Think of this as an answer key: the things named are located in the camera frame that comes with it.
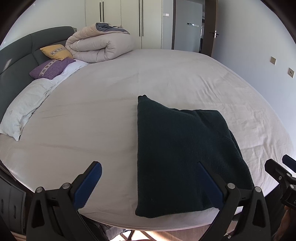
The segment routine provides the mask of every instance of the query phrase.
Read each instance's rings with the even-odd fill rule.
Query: silver bolt
[[[255,191],[256,192],[261,192],[261,188],[260,187],[255,187]]]
[[[36,189],[36,192],[37,192],[37,193],[40,193],[40,192],[42,192],[42,190],[43,190],[42,187],[38,187],[38,188]]]
[[[229,189],[235,189],[235,185],[234,185],[233,183],[228,183],[228,184],[227,184],[227,187],[228,187]]]
[[[64,183],[62,188],[63,189],[68,189],[70,187],[70,183]]]

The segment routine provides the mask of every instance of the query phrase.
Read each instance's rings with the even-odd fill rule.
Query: wardrobe door
[[[132,35],[135,49],[142,48],[141,1],[121,0],[121,24]]]
[[[142,48],[161,49],[162,0],[142,1]]]
[[[102,22],[121,26],[120,0],[102,0]]]
[[[100,0],[86,0],[85,1],[85,18],[86,26],[94,23],[102,22],[102,3]]]

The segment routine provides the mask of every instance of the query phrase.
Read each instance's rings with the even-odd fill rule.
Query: fitted sheet
[[[216,60],[177,50],[134,50],[64,80],[33,113],[18,142],[0,135],[0,159],[33,191],[59,188],[99,161],[102,177],[79,212],[105,224],[158,231],[210,224],[215,208],[152,219],[135,215],[137,97],[144,94],[169,108],[218,110],[264,195],[277,185],[264,171],[265,161],[281,163],[284,154],[294,154],[270,105]]]

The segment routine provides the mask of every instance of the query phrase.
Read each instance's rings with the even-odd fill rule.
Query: wall switch
[[[293,78],[294,77],[294,70],[289,68],[288,75],[290,75]]]
[[[271,57],[270,62],[273,63],[273,64],[276,64],[276,58]]]

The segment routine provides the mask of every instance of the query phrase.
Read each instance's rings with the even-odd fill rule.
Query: headboard
[[[44,29],[11,43],[0,50],[0,122],[15,97],[34,79],[29,75],[49,60],[40,48],[62,44],[75,32],[69,26]]]

